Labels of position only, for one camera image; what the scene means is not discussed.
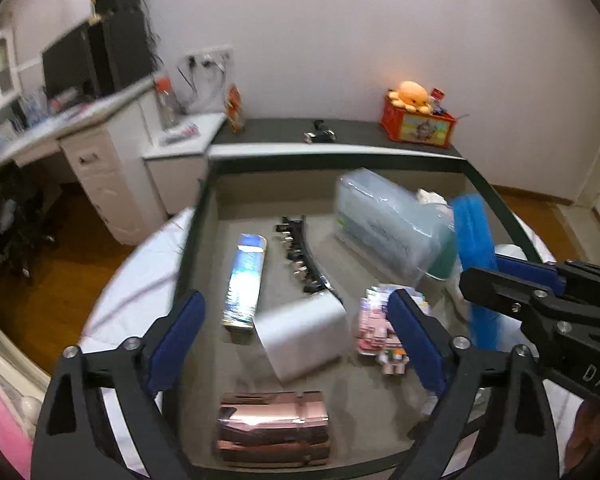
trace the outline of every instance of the pink fabric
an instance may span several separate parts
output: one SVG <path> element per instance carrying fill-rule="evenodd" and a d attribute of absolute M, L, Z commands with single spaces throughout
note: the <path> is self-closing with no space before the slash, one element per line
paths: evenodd
<path fill-rule="evenodd" d="M 0 451 L 25 480 L 31 475 L 33 444 L 0 398 Z"/>

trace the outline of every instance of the bottle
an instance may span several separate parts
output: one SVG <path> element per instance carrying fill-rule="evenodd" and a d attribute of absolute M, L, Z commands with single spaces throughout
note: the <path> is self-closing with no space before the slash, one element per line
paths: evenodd
<path fill-rule="evenodd" d="M 160 122 L 162 123 L 162 127 L 165 130 L 173 128 L 178 124 L 176 117 L 178 102 L 171 86 L 171 80 L 168 77 L 158 79 L 155 82 L 155 91 L 158 94 L 158 102 L 160 104 Z"/>

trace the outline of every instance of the black tabletop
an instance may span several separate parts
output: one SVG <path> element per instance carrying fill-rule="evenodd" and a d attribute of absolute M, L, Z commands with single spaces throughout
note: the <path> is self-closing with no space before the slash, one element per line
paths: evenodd
<path fill-rule="evenodd" d="M 336 134 L 339 144 L 357 146 L 375 146 L 378 148 L 396 148 L 439 155 L 461 156 L 453 146 L 439 148 L 428 144 L 394 142 L 390 140 L 384 128 L 377 123 L 363 121 L 325 120 L 324 125 Z M 302 134 L 312 132 L 314 122 L 311 119 L 252 119 L 247 121 L 240 134 L 234 134 L 226 122 L 213 141 L 213 144 L 238 144 L 252 142 L 303 142 Z"/>

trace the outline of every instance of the transparent plastic container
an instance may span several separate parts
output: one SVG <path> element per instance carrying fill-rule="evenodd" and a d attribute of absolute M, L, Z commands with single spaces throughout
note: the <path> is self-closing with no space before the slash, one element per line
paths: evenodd
<path fill-rule="evenodd" d="M 453 236 L 453 215 L 421 204 L 393 182 L 361 169 L 338 182 L 336 236 L 397 283 L 416 287 Z"/>

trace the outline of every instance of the drawer handle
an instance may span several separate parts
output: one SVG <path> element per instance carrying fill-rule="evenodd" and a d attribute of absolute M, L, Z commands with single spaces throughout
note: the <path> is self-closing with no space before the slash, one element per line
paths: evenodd
<path fill-rule="evenodd" d="M 93 162 L 96 162 L 97 160 L 100 160 L 100 157 L 98 156 L 97 153 L 94 153 L 93 155 L 84 158 L 84 157 L 78 157 L 78 162 L 80 162 L 80 164 L 82 166 L 86 166 L 87 164 L 92 164 Z"/>

